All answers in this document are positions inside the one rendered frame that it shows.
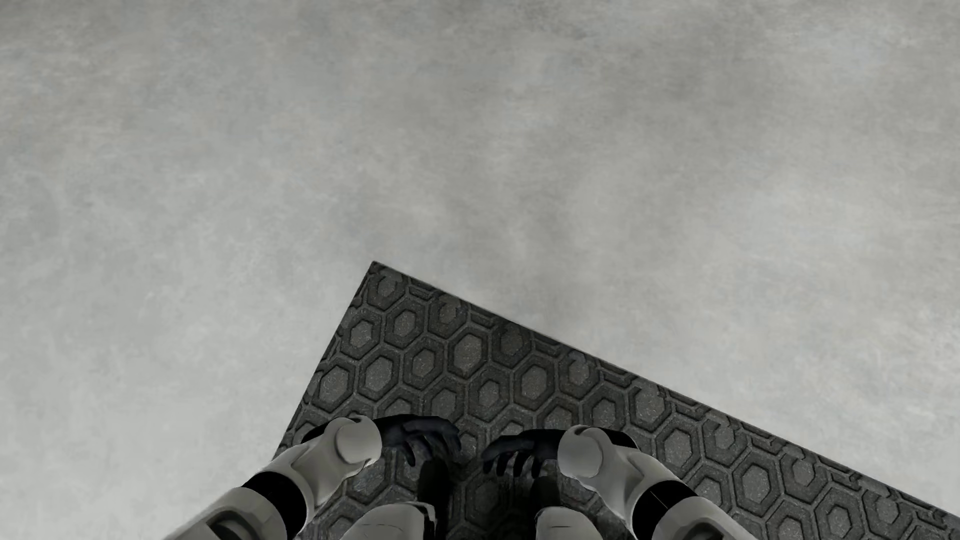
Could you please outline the white left robot leg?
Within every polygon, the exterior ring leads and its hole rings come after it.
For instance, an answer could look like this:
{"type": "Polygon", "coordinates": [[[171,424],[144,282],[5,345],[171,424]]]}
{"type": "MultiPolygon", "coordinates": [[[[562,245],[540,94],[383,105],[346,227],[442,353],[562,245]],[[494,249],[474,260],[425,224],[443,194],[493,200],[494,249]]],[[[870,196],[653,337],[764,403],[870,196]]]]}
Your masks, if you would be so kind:
{"type": "Polygon", "coordinates": [[[402,501],[372,508],[341,540],[437,540],[436,509],[421,501],[402,501]]]}

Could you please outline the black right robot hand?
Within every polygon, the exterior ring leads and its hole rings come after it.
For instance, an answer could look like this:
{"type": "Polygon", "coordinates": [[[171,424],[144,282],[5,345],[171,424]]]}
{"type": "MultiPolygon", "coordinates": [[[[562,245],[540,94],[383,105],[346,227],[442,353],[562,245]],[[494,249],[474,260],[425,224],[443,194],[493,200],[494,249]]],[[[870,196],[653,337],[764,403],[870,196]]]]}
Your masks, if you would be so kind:
{"type": "Polygon", "coordinates": [[[532,428],[518,434],[501,435],[481,452],[483,472],[488,474],[493,471],[497,476],[504,476],[511,461],[512,475],[518,478],[526,463],[531,461],[530,474],[536,479],[541,475],[546,461],[558,460],[559,446],[565,433],[558,428],[532,428]]]}

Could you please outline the white robot leg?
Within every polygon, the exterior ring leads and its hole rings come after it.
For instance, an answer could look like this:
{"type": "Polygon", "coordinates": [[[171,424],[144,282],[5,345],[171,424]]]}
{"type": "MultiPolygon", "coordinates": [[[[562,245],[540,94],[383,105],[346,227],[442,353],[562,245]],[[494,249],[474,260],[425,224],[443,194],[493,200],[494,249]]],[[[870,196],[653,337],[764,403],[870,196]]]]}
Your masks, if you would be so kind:
{"type": "Polygon", "coordinates": [[[402,501],[372,508],[341,540],[437,540],[436,509],[421,501],[402,501]]]}
{"type": "Polygon", "coordinates": [[[547,506],[534,519],[534,540],[604,540],[585,514],[564,506],[547,506]]]}

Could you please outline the white right robot leg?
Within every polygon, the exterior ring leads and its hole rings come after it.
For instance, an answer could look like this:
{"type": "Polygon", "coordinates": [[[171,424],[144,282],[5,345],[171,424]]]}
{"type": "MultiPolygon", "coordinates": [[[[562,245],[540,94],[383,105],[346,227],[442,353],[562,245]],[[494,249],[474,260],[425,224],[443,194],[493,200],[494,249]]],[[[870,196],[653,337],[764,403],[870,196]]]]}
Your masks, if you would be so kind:
{"type": "Polygon", "coordinates": [[[604,540],[585,514],[564,506],[547,506],[534,519],[534,540],[604,540]]]}

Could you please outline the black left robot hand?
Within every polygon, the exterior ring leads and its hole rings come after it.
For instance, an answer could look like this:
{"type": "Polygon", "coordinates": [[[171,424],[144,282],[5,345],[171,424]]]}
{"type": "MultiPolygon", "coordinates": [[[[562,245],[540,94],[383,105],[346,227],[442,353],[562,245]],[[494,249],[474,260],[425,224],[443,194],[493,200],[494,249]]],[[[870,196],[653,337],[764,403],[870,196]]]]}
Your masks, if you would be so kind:
{"type": "Polygon", "coordinates": [[[373,419],[384,448],[402,452],[408,465],[416,464],[416,449],[427,460],[455,457],[462,450],[459,428],[433,415],[398,414],[373,419]]]}

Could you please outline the dark hexagon patterned rug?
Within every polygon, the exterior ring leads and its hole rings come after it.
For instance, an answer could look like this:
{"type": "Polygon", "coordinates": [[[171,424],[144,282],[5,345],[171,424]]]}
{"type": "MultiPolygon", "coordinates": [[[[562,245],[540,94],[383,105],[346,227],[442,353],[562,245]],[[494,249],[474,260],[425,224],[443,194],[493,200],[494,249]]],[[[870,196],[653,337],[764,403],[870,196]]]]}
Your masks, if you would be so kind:
{"type": "Polygon", "coordinates": [[[479,453],[498,436],[577,424],[624,431],[757,540],[960,540],[959,517],[378,262],[276,453],[354,413],[459,428],[450,540],[532,540],[529,473],[484,473],[479,453]]]}

